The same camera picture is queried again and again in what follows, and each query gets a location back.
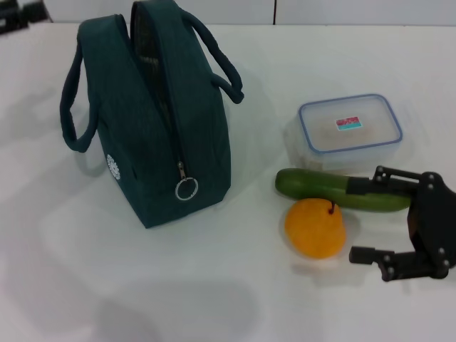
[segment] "green lunch bag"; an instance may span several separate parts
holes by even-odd
[[[231,85],[213,74],[199,34]],[[85,152],[98,131],[108,166],[146,227],[223,200],[231,185],[227,119],[219,88],[244,98],[234,66],[207,28],[174,1],[133,4],[84,21],[60,104],[63,138]],[[79,137],[71,116],[84,59],[90,117]]]

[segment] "orange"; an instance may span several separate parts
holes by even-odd
[[[340,252],[346,240],[341,210],[326,199],[308,198],[293,205],[285,219],[285,233],[302,254],[324,259]]]

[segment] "white tabletop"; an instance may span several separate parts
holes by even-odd
[[[386,284],[376,266],[348,262],[353,244],[412,250],[406,211],[344,211],[344,253],[309,261],[282,238],[293,201],[273,179],[292,164],[284,137],[302,103],[380,93],[405,131],[388,166],[439,172],[456,190],[456,28],[210,29],[244,82],[241,105],[224,97],[232,189],[221,204],[149,230],[98,137],[85,155],[61,137],[77,26],[0,37],[0,340],[449,341],[456,271]],[[83,79],[78,132],[87,110]]]

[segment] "white logo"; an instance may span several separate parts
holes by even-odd
[[[114,178],[116,180],[119,180],[120,179],[120,171],[119,171],[119,167],[117,166],[117,164],[114,161],[114,158],[112,158],[110,155],[108,155],[106,157],[106,160],[108,161],[109,170],[113,174]]]

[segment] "cucumber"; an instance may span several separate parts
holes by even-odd
[[[340,207],[372,212],[396,212],[410,206],[410,198],[387,194],[347,195],[348,176],[304,169],[280,170],[276,189],[281,194],[302,200],[323,198]]]

